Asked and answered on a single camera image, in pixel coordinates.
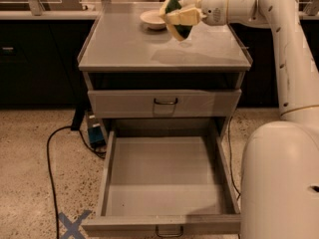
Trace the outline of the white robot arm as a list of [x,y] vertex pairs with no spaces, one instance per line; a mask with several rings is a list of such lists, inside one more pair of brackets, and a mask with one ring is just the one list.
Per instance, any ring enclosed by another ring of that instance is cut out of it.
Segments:
[[280,119],[244,149],[241,239],[319,239],[319,71],[299,0],[165,0],[159,15],[179,41],[198,23],[270,29]]

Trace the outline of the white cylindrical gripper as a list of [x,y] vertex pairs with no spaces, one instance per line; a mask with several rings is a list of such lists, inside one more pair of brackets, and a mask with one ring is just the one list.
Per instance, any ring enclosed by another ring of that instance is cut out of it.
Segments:
[[193,7],[167,13],[164,18],[169,24],[194,26],[201,20],[209,26],[222,26],[227,23],[228,0],[179,0],[178,3],[181,7]]

